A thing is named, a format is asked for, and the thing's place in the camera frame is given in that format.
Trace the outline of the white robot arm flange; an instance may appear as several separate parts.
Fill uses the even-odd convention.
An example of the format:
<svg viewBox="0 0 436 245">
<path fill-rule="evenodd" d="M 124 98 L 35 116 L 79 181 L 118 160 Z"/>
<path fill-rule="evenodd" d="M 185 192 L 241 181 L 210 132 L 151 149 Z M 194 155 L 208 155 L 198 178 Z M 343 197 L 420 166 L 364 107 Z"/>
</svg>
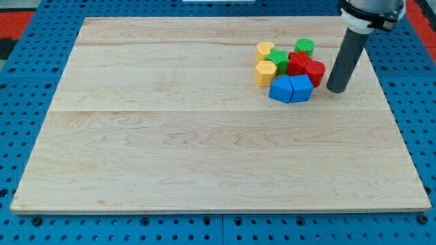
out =
<svg viewBox="0 0 436 245">
<path fill-rule="evenodd" d="M 338 0 L 338 10 L 355 33 L 391 32 L 405 16 L 406 0 Z"/>
</svg>

